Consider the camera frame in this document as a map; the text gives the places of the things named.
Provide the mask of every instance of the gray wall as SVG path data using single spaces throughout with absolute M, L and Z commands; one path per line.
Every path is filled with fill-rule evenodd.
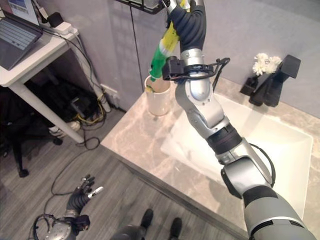
M 50 13 L 61 12 L 79 29 L 97 76 L 119 91 L 128 109 L 142 93 L 129 7 L 114 0 L 42 0 Z M 320 118 L 320 1 L 206 0 L 208 63 L 230 57 L 222 76 L 243 83 L 254 56 L 265 52 L 302 60 L 297 79 L 285 82 L 281 101 Z M 148 75 L 164 32 L 165 12 L 133 10 L 142 78 Z

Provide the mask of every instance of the wood-grain floor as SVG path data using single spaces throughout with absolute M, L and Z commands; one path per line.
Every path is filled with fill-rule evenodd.
M 122 116 L 122 112 L 113 110 L 105 125 L 88 131 L 87 136 L 102 140 Z M 34 219 L 43 212 L 44 204 L 51 196 L 50 187 L 55 176 L 72 158 L 85 151 L 69 137 L 64 138 L 61 146 L 32 142 L 24 148 L 23 163 L 30 172 L 26 178 L 19 178 L 12 153 L 0 159 L 1 240 L 28 239 Z M 81 232 L 77 240 L 109 240 L 121 226 L 139 224 L 147 208 L 153 209 L 154 218 L 146 240 L 168 239 L 175 217 L 183 221 L 182 240 L 235 239 L 146 184 L 101 145 L 77 158 L 58 179 L 55 191 L 73 190 L 86 174 L 94 175 L 95 186 L 104 186 L 104 191 L 84 208 L 82 213 L 90 216 L 91 226 L 88 231 Z M 55 197 L 47 211 L 61 217 L 67 200 L 68 196 Z M 39 235 L 43 238 L 45 224 L 40 222 L 39 225 Z

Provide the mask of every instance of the white desk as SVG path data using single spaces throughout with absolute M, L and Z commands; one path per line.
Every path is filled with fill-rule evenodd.
M 75 38 L 74 34 L 64 35 L 63 37 L 72 41 Z M 99 84 L 94 74 L 90 79 L 90 67 L 86 62 L 84 56 L 72 44 L 59 37 L 43 33 L 43 36 L 36 42 L 35 47 L 10 71 L 0 66 L 0 85 L 10 88 L 14 93 L 26 101 L 30 106 L 36 109 L 45 118 L 55 124 L 58 128 L 63 130 L 67 135 L 73 138 L 78 143 L 83 143 L 84 138 L 72 130 L 57 114 L 55 114 L 49 107 L 47 107 L 36 95 L 34 95 L 25 85 L 30 78 L 40 72 L 43 68 L 52 63 L 55 59 L 60 57 L 69 48 L 76 54 L 80 66 L 87 76 L 88 81 Z M 94 91 L 98 97 L 103 93 L 100 88 L 94 87 Z M 103 105 L 103 108 L 110 112 L 108 103 Z

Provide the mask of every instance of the laptop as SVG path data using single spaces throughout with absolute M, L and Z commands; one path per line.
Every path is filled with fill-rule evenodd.
M 42 36 L 32 0 L 0 0 L 0 66 L 11 70 Z

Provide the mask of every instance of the metal rack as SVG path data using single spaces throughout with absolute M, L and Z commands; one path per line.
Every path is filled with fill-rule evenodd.
M 116 0 L 148 14 L 157 14 L 164 6 L 159 0 Z

